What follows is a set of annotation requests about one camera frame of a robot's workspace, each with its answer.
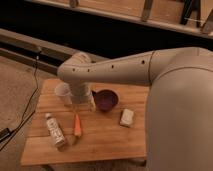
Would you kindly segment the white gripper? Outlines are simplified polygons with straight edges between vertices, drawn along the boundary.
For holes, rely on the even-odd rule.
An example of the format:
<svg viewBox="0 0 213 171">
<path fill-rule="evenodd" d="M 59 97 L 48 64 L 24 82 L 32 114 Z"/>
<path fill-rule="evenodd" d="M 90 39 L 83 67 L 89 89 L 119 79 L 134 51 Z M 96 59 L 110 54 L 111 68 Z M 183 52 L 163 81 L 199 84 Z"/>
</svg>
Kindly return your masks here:
<svg viewBox="0 0 213 171">
<path fill-rule="evenodd" d="M 96 110 L 96 105 L 89 83 L 70 84 L 69 88 L 72 106 L 75 111 L 78 111 L 81 107 L 86 107 L 90 111 Z"/>
</svg>

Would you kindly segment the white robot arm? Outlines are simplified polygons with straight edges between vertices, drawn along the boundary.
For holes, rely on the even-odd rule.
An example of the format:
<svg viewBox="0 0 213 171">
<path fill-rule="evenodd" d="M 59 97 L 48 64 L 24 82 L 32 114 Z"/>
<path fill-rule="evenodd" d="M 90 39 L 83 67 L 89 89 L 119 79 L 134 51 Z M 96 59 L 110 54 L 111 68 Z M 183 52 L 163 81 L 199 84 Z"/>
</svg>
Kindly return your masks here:
<svg viewBox="0 0 213 171">
<path fill-rule="evenodd" d="M 76 53 L 57 75 L 77 102 L 88 95 L 89 82 L 148 86 L 148 171 L 213 171 L 212 51 L 173 48 L 97 63 Z"/>
</svg>

